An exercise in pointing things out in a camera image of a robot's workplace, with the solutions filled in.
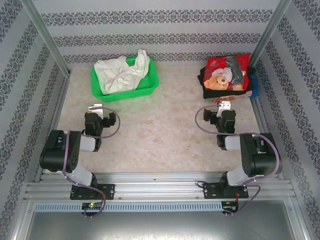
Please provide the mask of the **green plastic basket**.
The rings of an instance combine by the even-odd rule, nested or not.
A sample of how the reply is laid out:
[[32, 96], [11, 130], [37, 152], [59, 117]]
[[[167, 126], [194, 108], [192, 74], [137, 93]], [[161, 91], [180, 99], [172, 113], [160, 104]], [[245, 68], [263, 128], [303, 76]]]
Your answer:
[[90, 76], [91, 76], [92, 95], [95, 98], [100, 99], [103, 102], [107, 102], [107, 103], [150, 95], [159, 85], [158, 73], [152, 58], [150, 58], [148, 73], [144, 78], [140, 80], [137, 88], [132, 91], [103, 95], [94, 67], [91, 69]]

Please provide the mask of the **white t-shirt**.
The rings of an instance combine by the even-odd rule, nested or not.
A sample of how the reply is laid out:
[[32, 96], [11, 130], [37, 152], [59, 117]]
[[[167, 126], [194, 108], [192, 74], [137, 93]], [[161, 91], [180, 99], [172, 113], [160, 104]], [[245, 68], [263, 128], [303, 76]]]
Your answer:
[[99, 86], [103, 95], [135, 90], [148, 71], [150, 58], [144, 49], [139, 49], [133, 65], [126, 62], [127, 57], [98, 60], [94, 64]]

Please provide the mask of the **pink folded t-shirt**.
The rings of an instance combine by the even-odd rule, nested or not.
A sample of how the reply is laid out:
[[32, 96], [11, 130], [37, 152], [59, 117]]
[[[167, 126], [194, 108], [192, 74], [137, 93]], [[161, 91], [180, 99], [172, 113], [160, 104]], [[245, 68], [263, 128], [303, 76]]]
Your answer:
[[218, 103], [221, 103], [222, 101], [232, 101], [239, 98], [247, 98], [247, 97], [250, 97], [252, 93], [253, 91], [251, 90], [241, 95], [228, 95], [228, 96], [216, 97], [212, 100], [212, 102], [215, 104], [218, 104]]

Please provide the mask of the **blue folded t-shirt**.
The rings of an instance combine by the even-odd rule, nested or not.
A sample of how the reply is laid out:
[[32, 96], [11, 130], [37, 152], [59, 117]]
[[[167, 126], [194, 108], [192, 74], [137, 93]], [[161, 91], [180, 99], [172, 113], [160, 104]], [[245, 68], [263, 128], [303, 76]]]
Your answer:
[[255, 74], [251, 75], [252, 78], [252, 83], [253, 83], [253, 90], [252, 94], [250, 96], [251, 99], [256, 98], [258, 93], [259, 93], [259, 88], [258, 88], [258, 78], [256, 77]]

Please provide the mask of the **red teddy bear t-shirt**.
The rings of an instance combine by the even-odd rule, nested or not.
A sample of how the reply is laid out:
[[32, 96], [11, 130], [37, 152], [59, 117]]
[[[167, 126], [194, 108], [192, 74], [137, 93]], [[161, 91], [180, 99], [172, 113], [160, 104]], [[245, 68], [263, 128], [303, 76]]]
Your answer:
[[210, 58], [204, 70], [204, 87], [214, 91], [245, 91], [249, 85], [249, 63], [249, 53]]

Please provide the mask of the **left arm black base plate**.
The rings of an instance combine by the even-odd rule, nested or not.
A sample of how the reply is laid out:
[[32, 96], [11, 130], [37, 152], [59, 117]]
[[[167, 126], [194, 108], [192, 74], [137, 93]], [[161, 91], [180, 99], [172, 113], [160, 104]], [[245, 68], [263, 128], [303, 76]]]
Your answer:
[[[98, 184], [97, 189], [101, 191], [106, 200], [113, 200], [115, 194], [114, 184]], [[70, 192], [71, 200], [102, 200], [102, 194], [96, 190], [88, 189], [86, 187], [80, 187], [72, 185]]]

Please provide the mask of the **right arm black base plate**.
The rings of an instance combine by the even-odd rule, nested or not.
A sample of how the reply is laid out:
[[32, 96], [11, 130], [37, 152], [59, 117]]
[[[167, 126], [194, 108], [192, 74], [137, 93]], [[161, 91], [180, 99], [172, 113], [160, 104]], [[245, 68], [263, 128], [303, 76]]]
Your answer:
[[204, 182], [203, 193], [205, 199], [248, 199], [248, 189], [244, 186], [224, 186], [222, 183]]

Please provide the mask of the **aluminium mounting rail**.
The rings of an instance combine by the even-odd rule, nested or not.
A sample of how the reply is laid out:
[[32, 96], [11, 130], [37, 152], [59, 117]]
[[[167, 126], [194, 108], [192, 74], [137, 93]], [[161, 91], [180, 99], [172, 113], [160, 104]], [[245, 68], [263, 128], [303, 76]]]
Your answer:
[[[114, 201], [178, 202], [202, 201], [204, 194], [198, 181], [217, 182], [221, 172], [96, 173], [102, 184], [115, 184]], [[295, 199], [290, 180], [280, 175], [257, 180], [261, 190], [257, 200]], [[23, 200], [32, 202], [68, 202], [71, 183], [57, 173], [45, 172], [39, 182], [26, 185]]]

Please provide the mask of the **aluminium frame post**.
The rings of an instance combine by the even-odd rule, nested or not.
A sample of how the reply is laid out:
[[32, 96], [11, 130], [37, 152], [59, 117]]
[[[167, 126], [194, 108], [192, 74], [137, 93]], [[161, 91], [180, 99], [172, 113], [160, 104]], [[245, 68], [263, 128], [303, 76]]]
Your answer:
[[292, 0], [279, 0], [277, 7], [275, 8], [263, 34], [261, 35], [253, 53], [250, 57], [250, 64], [254, 67], [259, 58], [261, 57], [267, 43], [270, 41], [274, 31], [277, 28], [280, 20], [284, 16]]
[[53, 36], [51, 35], [48, 27], [46, 26], [41, 14], [38, 12], [36, 5], [33, 0], [20, 0], [23, 7], [25, 8], [28, 16], [35, 25], [38, 33], [47, 45], [50, 53], [52, 54], [55, 62], [64, 76], [69, 76], [71, 70], [69, 69], [62, 53], [60, 52]]

